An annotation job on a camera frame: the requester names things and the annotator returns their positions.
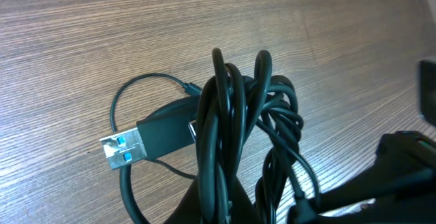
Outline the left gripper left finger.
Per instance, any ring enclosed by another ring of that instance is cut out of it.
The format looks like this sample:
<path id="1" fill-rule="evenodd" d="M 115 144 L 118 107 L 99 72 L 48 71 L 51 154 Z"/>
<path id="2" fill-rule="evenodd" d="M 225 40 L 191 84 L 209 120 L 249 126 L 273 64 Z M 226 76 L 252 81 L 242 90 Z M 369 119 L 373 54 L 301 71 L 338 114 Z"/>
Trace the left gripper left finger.
<path id="1" fill-rule="evenodd" d="M 199 186 L 198 176 L 196 176 L 176 210 L 164 223 L 218 223 L 218 214 L 222 214 L 218 197 L 215 197 L 214 208 L 209 209 L 209 205 L 205 205 L 199 196 Z M 251 203 L 237 176 L 234 178 L 231 194 L 228 197 L 230 201 L 228 210 L 224 211 L 227 216 L 223 218 L 223 221 L 235 224 L 261 223 L 256 208 Z"/>

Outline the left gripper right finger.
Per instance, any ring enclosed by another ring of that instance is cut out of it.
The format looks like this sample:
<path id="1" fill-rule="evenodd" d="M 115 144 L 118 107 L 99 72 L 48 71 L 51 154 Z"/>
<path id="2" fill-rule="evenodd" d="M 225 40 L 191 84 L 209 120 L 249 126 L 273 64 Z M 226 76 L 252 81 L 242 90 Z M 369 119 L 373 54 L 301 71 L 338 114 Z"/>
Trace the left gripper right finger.
<path id="1" fill-rule="evenodd" d="M 339 217 L 325 212 L 375 199 Z M 381 137 L 374 164 L 345 184 L 290 208 L 288 223 L 434 223 L 435 141 L 417 131 Z"/>

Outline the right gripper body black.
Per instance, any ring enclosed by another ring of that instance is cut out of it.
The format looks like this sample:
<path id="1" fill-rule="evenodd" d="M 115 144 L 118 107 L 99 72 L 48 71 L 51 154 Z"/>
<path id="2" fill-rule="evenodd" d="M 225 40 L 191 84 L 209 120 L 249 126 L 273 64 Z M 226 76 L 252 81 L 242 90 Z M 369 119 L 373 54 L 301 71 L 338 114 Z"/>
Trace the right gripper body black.
<path id="1" fill-rule="evenodd" d="M 435 57 L 418 63 L 418 105 L 424 120 L 435 126 Z"/>

